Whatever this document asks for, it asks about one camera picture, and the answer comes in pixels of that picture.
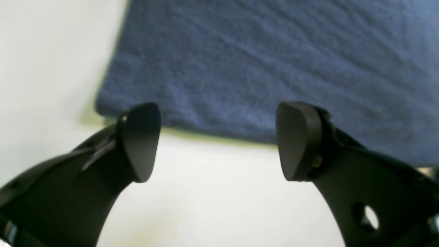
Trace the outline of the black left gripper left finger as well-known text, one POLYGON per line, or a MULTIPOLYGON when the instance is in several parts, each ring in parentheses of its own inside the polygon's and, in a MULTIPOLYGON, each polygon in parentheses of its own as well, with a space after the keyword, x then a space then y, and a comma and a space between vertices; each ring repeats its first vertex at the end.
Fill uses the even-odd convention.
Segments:
POLYGON ((159 107, 137 105, 9 181, 0 193, 1 246, 95 247, 120 193, 152 175, 160 131, 159 107))

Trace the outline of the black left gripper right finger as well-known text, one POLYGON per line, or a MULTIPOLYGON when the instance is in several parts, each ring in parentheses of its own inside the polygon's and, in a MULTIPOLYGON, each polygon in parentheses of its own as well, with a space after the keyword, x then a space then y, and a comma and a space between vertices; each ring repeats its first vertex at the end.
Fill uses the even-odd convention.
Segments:
POLYGON ((287 181, 312 182, 347 247, 437 247, 438 183, 336 128, 323 108, 281 102, 276 138, 287 181))

